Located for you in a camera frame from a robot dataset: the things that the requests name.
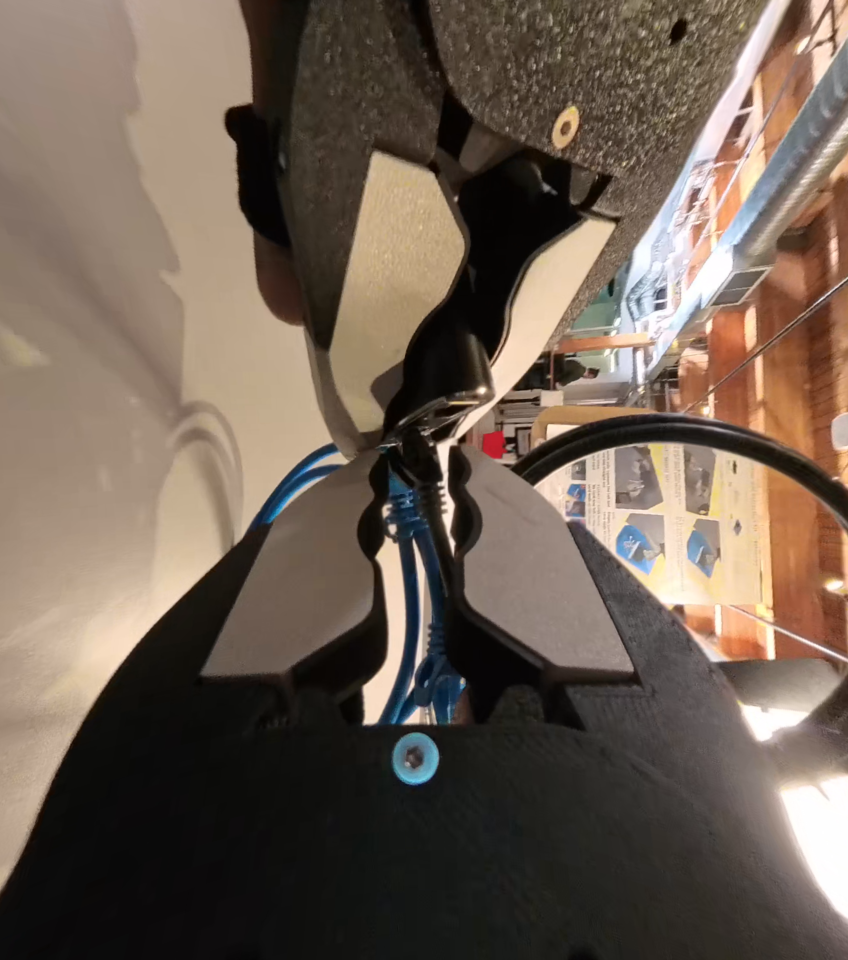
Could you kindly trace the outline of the black ethernet adapter hub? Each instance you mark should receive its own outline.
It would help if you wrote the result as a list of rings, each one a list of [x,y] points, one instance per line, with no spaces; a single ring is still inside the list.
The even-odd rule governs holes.
[[[435,443],[449,441],[492,398],[489,354],[478,336],[464,322],[431,320],[408,347],[382,442],[394,444],[413,430]]]

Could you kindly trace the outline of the silver air duct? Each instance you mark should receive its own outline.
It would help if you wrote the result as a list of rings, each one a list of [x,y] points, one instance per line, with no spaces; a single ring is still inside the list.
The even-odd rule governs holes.
[[[848,152],[848,37],[722,237],[733,275],[768,269],[778,238]]]

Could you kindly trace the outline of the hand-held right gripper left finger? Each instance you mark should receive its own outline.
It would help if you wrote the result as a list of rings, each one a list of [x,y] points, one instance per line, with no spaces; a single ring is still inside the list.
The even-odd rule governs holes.
[[[202,668],[206,681],[280,689],[360,689],[388,648],[377,555],[389,468],[359,455],[290,501]]]

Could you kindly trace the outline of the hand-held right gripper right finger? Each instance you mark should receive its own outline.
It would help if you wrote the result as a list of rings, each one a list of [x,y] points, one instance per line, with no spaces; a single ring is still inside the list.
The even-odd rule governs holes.
[[[445,644],[454,669],[487,689],[632,681],[633,661],[556,509],[470,446],[454,447],[448,467]]]

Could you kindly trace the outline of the instruction sheet on stand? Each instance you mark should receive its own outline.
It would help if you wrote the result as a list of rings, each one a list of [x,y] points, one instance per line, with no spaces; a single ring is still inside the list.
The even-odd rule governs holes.
[[[758,606],[770,586],[767,470],[689,443],[627,441],[536,484],[669,606]]]

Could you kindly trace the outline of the person's left hand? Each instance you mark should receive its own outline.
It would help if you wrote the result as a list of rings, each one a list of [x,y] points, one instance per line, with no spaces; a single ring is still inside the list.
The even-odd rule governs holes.
[[[283,324],[302,328],[305,303],[292,252],[253,231],[253,256],[258,291],[267,310]]]

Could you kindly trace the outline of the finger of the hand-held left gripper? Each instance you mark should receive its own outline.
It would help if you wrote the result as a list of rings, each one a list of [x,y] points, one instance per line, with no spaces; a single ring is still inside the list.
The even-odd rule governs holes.
[[[616,227],[585,216],[526,260],[504,304],[502,341],[490,359],[493,386],[454,427],[455,440],[477,426],[545,350]]]
[[[318,409],[339,451],[385,437],[418,330],[459,281],[469,235],[446,179],[373,150],[328,347],[308,344]]]

